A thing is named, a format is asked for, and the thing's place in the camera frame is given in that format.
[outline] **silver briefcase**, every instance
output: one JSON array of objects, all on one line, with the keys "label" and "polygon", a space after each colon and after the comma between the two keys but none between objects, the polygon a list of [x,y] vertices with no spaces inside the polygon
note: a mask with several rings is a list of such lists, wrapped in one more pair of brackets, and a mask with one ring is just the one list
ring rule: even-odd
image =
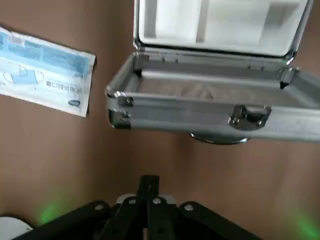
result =
[{"label": "silver briefcase", "polygon": [[114,128],[320,141],[320,78],[291,66],[313,0],[136,0],[134,52],[106,87]]}]

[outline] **case latch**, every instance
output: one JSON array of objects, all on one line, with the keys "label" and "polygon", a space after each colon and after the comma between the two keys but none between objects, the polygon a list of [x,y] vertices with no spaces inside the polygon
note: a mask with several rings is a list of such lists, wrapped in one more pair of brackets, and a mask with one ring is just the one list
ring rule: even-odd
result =
[{"label": "case latch", "polygon": [[241,131],[256,131],[262,129],[270,116],[271,107],[247,107],[236,105],[229,117],[229,125]]}]

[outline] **aluminum case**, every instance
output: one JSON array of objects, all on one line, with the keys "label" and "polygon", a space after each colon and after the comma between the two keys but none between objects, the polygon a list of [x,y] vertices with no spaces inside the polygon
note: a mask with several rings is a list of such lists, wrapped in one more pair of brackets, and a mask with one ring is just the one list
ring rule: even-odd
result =
[{"label": "aluminum case", "polygon": [[144,44],[135,0],[136,52],[105,90],[111,125],[192,133],[218,144],[320,141],[320,79],[291,66],[312,5],[290,51],[274,57]]}]

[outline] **brown wall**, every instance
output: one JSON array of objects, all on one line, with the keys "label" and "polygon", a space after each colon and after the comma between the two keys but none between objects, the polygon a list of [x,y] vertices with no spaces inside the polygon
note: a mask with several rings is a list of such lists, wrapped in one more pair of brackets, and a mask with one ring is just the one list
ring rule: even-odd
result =
[{"label": "brown wall", "polygon": [[[140,175],[157,174],[178,202],[198,201],[265,239],[304,239],[320,226],[320,145],[215,146],[110,127],[104,88],[133,51],[133,5],[0,0],[0,24],[97,55],[85,119],[0,96],[0,214],[41,224],[96,199],[112,204]],[[320,75],[319,23],[316,1],[296,62]]]}]

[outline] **white foam insert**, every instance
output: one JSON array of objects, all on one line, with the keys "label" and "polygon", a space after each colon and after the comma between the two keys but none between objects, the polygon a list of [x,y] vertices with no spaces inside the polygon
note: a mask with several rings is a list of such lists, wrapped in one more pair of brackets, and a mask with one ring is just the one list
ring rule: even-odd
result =
[{"label": "white foam insert", "polygon": [[156,37],[196,43],[201,5],[198,0],[157,0]]},{"label": "white foam insert", "polygon": [[270,4],[264,0],[211,0],[204,41],[258,45]]},{"label": "white foam insert", "polygon": [[308,0],[140,0],[146,44],[284,56]]}]

